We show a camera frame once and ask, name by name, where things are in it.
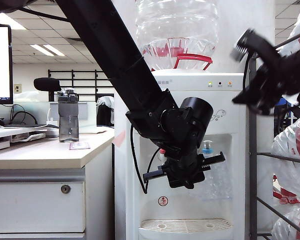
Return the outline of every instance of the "ceiling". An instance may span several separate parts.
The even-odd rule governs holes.
[[[296,0],[275,0],[275,44],[287,40],[300,13]]]
[[[38,0],[28,5],[31,10],[65,18],[58,5]],[[29,14],[20,10],[7,15],[27,30],[12,30],[12,59],[14,63],[96,63],[87,47],[70,44],[67,38],[79,38],[69,22]],[[47,56],[30,45],[51,45],[65,56]]]
[[[58,17],[66,17],[58,5],[46,0],[38,0],[26,8]],[[275,0],[276,45],[289,37],[299,12],[300,4],[296,4],[296,0]],[[96,63],[84,44],[67,40],[67,38],[79,38],[69,22],[49,19],[20,10],[7,15],[27,28],[27,30],[12,30],[14,63]],[[34,44],[52,45],[65,56],[47,56],[30,46]]]

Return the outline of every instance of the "drawer lock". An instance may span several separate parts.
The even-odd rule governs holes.
[[[62,185],[61,186],[61,192],[63,194],[68,194],[70,193],[71,187],[69,185]]]

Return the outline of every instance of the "drawer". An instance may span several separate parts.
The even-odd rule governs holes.
[[[0,240],[85,240],[85,233],[0,233]]]
[[[62,186],[69,186],[70,191]],[[0,233],[84,230],[84,181],[0,183]]]

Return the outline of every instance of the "paper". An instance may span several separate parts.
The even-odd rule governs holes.
[[[71,142],[70,143],[70,150],[80,150],[80,149],[89,149],[89,143],[86,141],[76,141],[76,142]]]

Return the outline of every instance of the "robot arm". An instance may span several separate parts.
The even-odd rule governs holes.
[[[275,47],[248,29],[236,43],[231,56],[241,61],[257,53],[264,64],[250,85],[235,97],[235,104],[246,104],[259,114],[269,115],[282,95],[300,93],[300,51],[281,57]]]
[[[25,1],[18,1],[22,7]],[[128,107],[132,126],[166,151],[165,164],[144,174],[144,181],[167,175],[172,188],[193,189],[209,164],[225,160],[223,154],[197,154],[213,114],[210,104],[188,97],[178,107],[169,90],[160,89],[111,0],[56,2]]]

